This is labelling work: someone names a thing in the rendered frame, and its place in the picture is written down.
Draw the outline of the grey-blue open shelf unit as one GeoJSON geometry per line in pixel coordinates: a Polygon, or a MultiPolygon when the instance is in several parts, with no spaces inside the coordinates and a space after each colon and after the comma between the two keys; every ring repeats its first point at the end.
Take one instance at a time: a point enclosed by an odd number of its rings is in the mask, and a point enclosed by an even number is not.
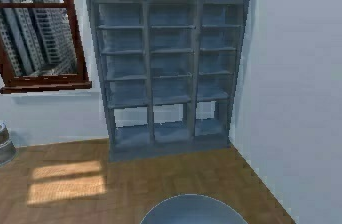
{"type": "Polygon", "coordinates": [[[250,0],[87,0],[113,162],[226,148],[250,0]]]}

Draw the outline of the red-brown framed window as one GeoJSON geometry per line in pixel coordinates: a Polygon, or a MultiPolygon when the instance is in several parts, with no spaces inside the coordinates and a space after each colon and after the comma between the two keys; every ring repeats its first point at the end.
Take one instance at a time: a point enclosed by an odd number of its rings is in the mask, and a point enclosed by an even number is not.
{"type": "Polygon", "coordinates": [[[74,0],[0,0],[2,94],[89,89],[74,0]]]}

